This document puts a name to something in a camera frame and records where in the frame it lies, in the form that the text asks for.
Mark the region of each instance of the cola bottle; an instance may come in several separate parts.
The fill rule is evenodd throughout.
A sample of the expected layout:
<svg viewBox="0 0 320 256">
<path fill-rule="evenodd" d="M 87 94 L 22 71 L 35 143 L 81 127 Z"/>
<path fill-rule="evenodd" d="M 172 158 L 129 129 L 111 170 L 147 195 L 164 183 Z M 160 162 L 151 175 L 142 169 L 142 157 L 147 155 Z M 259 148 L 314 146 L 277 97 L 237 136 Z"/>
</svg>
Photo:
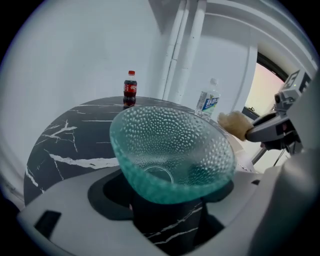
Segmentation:
<svg viewBox="0 0 320 256">
<path fill-rule="evenodd" d="M 136 104 L 137 81 L 136 72 L 129 70 L 129 77 L 124 81 L 123 87 L 123 104 L 126 106 L 134 106 Z"/>
</svg>

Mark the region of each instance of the vertical pipe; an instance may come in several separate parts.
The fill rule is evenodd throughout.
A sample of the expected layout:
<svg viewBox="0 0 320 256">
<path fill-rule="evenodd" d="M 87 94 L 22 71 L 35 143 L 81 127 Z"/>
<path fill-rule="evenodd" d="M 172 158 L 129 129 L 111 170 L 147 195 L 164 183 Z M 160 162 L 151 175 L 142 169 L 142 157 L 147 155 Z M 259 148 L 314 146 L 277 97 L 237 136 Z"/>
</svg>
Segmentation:
<svg viewBox="0 0 320 256">
<path fill-rule="evenodd" d="M 189 16 L 189 11 L 190 11 L 190 0 L 186 0 L 185 9 L 184 9 L 183 17 L 182 17 L 182 22 L 181 22 L 180 30 L 179 30 L 178 37 L 177 37 L 177 40 L 176 40 L 176 44 L 175 44 L 175 47 L 174 47 L 173 57 L 172 57 L 172 61 L 171 61 L 171 65 L 170 65 L 170 68 L 169 68 L 169 73 L 168 73 L 168 77 L 167 77 L 166 84 L 165 84 L 165 89 L 164 89 L 163 99 L 166 100 L 166 101 L 168 100 L 168 96 L 169 96 L 169 92 L 170 92 L 170 89 L 171 89 L 172 80 L 174 78 L 176 65 L 177 65 L 179 52 L 180 52 L 180 47 L 181 47 L 181 43 L 182 43 L 182 39 L 183 39 L 184 34 L 185 34 L 186 24 L 187 24 L 187 20 L 188 20 L 188 16 Z"/>
<path fill-rule="evenodd" d="M 181 0 L 175 15 L 175 19 L 173 22 L 173 26 L 172 26 L 172 30 L 169 38 L 169 45 L 165 54 L 165 60 L 163 64 L 162 75 L 161 75 L 160 85 L 158 89 L 159 90 L 158 96 L 157 96 L 159 99 L 163 99 L 164 97 L 166 82 L 168 78 L 168 72 L 169 72 L 171 60 L 174 54 L 174 49 L 177 42 L 180 25 L 185 12 L 185 7 L 186 7 L 186 0 Z"/>
<path fill-rule="evenodd" d="M 173 95 L 173 101 L 180 104 L 184 95 L 187 82 L 190 76 L 192 63 L 195 59 L 196 51 L 198 48 L 202 27 L 204 24 L 206 14 L 207 0 L 198 0 L 197 9 L 195 12 L 193 25 L 191 29 L 190 38 L 186 47 L 186 53 L 184 56 L 182 70 L 179 75 L 177 90 Z"/>
</svg>

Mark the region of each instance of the textured glass bowl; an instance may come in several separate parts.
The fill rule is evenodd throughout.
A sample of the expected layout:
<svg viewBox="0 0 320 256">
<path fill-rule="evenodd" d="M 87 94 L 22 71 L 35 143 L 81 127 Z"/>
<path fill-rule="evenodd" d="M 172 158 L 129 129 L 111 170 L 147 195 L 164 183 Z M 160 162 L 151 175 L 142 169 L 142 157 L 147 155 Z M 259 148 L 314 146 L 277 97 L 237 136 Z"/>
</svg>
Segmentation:
<svg viewBox="0 0 320 256">
<path fill-rule="evenodd" d="M 143 198 L 178 204 L 210 194 L 235 172 L 228 140 L 198 116 L 165 106 L 119 113 L 110 139 L 122 172 Z"/>
</svg>

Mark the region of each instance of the brown fuzzy object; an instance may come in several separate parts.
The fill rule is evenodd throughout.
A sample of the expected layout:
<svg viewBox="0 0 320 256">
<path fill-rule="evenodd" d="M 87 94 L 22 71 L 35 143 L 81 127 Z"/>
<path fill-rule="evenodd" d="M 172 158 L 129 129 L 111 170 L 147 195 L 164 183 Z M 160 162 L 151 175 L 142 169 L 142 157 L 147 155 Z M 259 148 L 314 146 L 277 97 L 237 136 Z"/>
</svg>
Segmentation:
<svg viewBox="0 0 320 256">
<path fill-rule="evenodd" d="M 218 123 L 228 133 L 236 136 L 239 140 L 246 140 L 246 133 L 254 126 L 247 120 L 244 114 L 239 111 L 231 112 L 230 114 L 220 113 Z"/>
</svg>

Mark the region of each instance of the bottle cap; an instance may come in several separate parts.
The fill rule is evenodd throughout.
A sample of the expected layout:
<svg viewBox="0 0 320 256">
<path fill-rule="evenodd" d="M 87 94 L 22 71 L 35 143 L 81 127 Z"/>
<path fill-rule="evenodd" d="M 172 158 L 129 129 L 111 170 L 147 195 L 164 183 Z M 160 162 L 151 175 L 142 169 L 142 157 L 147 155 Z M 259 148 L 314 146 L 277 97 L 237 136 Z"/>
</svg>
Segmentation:
<svg viewBox="0 0 320 256">
<path fill-rule="evenodd" d="M 212 84 L 212 85 L 217 85 L 218 82 L 219 82 L 218 79 L 215 79 L 215 78 L 211 78 L 211 79 L 210 79 L 210 84 Z"/>
</svg>

